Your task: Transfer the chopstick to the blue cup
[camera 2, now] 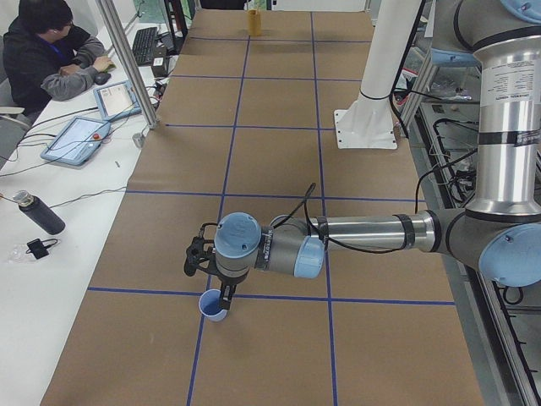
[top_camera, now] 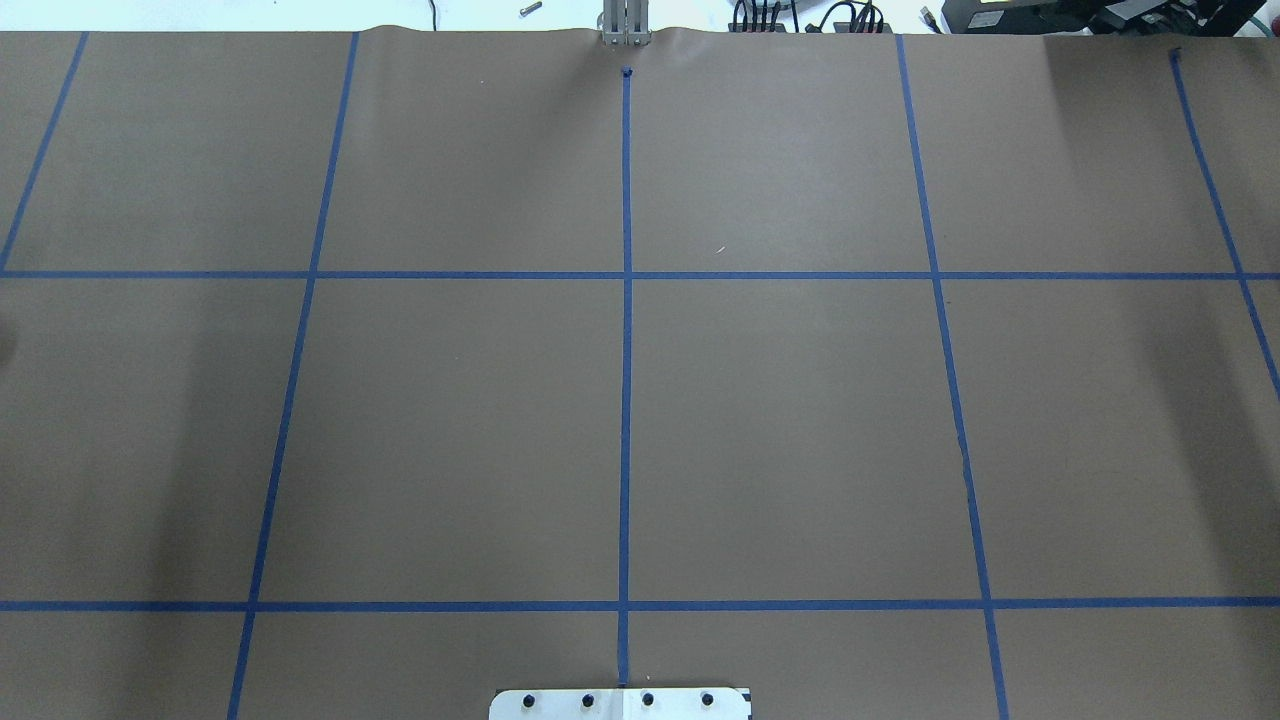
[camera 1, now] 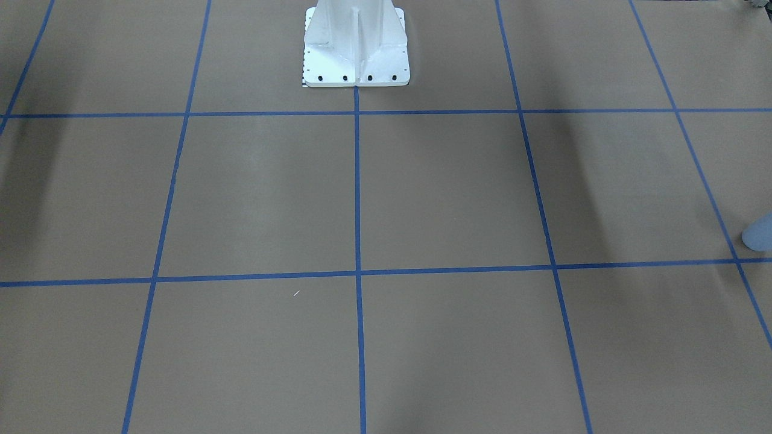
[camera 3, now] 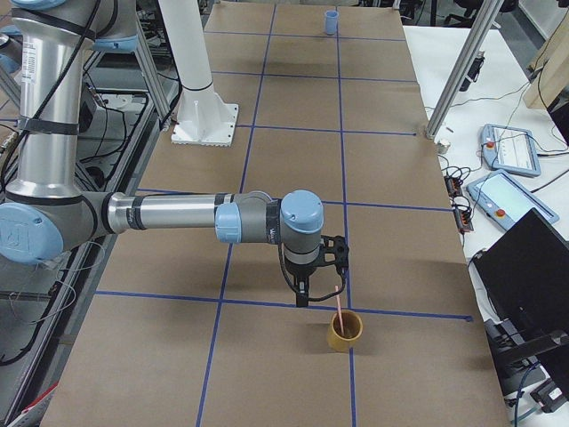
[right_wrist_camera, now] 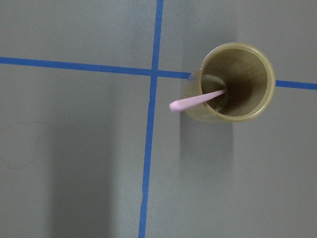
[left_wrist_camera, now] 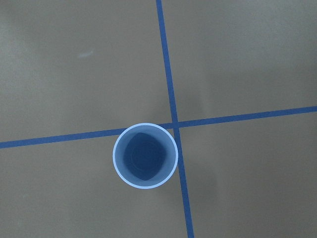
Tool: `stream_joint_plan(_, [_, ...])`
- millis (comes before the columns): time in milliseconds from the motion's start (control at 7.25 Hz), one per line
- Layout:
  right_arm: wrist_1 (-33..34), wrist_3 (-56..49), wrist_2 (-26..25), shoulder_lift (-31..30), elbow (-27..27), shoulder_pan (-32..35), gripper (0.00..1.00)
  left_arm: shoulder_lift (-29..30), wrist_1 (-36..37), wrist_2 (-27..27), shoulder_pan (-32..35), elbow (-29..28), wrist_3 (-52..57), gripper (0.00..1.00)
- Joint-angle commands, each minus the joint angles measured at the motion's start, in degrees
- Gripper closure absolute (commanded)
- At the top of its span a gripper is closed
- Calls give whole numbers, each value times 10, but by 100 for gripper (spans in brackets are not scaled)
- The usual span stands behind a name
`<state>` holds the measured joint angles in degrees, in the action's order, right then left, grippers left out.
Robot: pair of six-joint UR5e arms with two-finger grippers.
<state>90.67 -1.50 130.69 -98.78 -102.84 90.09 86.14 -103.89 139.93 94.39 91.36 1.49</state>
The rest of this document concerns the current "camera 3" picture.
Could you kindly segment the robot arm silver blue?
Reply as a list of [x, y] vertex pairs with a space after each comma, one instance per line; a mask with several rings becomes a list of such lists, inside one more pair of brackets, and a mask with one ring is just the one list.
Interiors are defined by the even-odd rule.
[[16, 1], [12, 20], [23, 46], [19, 164], [1, 205], [5, 258], [38, 264], [129, 229], [212, 228], [225, 243], [277, 246], [297, 305], [312, 302], [309, 277], [323, 265], [325, 241], [324, 208], [312, 192], [128, 197], [75, 185], [84, 53], [136, 48], [133, 1]]

